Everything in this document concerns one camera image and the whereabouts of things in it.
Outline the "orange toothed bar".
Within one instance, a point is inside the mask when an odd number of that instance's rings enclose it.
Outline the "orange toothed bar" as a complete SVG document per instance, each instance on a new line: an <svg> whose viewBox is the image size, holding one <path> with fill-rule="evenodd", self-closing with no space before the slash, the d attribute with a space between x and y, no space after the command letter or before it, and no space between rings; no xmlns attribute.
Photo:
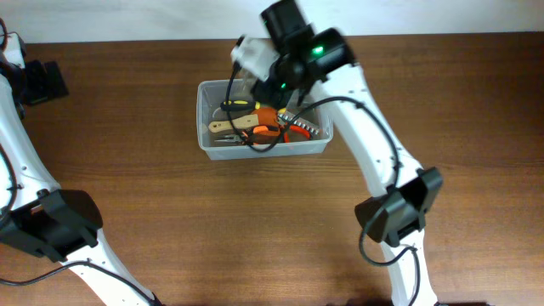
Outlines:
<svg viewBox="0 0 544 306"><path fill-rule="evenodd" d="M287 109L281 109L278 111L278 118L281 122L288 123L292 122L293 125L296 125L300 128L307 130L313 136L317 136L320 133L320 128L302 117L295 119L295 114L291 113Z"/></svg>

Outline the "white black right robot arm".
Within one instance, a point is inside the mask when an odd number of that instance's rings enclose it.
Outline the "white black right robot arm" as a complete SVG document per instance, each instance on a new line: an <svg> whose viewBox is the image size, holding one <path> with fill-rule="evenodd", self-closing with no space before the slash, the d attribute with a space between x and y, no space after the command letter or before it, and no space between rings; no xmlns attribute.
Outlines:
<svg viewBox="0 0 544 306"><path fill-rule="evenodd" d="M251 95L276 109L297 98L301 114L328 115L348 145L371 196L354 209L360 242L371 239L384 259L394 305L439 302L424 255L426 215L443 184L435 167L424 168L395 136L366 83L363 68L335 28L315 32L297 3L278 1L260 18L270 42L241 37L231 52L234 70L255 77Z"/></svg>

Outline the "clear screwdriver set case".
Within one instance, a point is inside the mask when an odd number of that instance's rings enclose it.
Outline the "clear screwdriver set case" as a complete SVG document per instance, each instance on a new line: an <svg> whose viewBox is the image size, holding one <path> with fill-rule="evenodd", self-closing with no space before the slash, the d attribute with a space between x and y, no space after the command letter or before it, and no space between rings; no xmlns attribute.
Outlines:
<svg viewBox="0 0 544 306"><path fill-rule="evenodd" d="M287 102L286 111L289 111L292 114L297 114L299 111L312 105L313 103L314 100L306 91L298 89L292 93L291 98Z"/></svg>

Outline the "small red handled pliers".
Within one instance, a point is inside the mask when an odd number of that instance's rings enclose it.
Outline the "small red handled pliers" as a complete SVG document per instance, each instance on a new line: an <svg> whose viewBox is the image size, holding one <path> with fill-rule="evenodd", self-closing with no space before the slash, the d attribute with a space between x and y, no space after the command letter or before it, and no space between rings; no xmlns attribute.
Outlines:
<svg viewBox="0 0 544 306"><path fill-rule="evenodd" d="M289 127L286 127L287 122L285 122L281 118L278 119L278 123L280 124L281 130L284 132L283 141L285 143L290 142L290 138L289 138L290 132L300 134L300 135L304 136L307 140L312 140L313 139L313 135L307 129L304 129L303 127L299 127L297 125L291 125Z"/></svg>

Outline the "metal file black yellow handle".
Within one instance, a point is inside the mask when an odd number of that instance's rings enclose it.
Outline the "metal file black yellow handle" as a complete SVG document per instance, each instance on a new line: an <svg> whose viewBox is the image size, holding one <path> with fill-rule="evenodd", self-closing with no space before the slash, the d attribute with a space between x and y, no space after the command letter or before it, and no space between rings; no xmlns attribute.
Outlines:
<svg viewBox="0 0 544 306"><path fill-rule="evenodd" d="M229 100L221 103L219 108L229 112L254 111L260 109L261 104L254 100Z"/></svg>

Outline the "orange scraper wooden handle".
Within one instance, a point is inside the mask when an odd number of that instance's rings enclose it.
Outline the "orange scraper wooden handle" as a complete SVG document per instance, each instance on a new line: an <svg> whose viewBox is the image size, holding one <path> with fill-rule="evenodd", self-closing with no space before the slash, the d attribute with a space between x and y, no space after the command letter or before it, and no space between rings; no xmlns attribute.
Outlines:
<svg viewBox="0 0 544 306"><path fill-rule="evenodd" d="M237 129L255 128L257 126L273 126L278 127L277 111L273 108L261 108L254 110L249 115L244 115L232 119L231 121L215 121L210 122L208 129L212 133L221 133L233 131Z"/></svg>

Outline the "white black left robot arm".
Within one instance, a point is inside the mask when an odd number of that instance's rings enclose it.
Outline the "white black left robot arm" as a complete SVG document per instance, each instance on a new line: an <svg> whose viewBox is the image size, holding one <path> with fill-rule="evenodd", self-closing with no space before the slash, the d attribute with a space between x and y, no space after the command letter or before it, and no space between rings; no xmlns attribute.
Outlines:
<svg viewBox="0 0 544 306"><path fill-rule="evenodd" d="M80 277L106 305L158 305L108 244L91 196L64 190L43 165L22 124L24 43L1 35L1 242Z"/></svg>

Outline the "orange black needle nose pliers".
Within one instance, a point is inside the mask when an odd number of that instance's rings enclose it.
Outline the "orange black needle nose pliers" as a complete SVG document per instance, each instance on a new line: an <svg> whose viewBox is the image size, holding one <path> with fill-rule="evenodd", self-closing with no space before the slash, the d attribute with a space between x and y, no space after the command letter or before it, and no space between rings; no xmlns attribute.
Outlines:
<svg viewBox="0 0 544 306"><path fill-rule="evenodd" d="M227 134L216 139L217 143L231 143L238 145L266 145L271 144L281 131L274 126L256 126L241 131L241 135Z"/></svg>

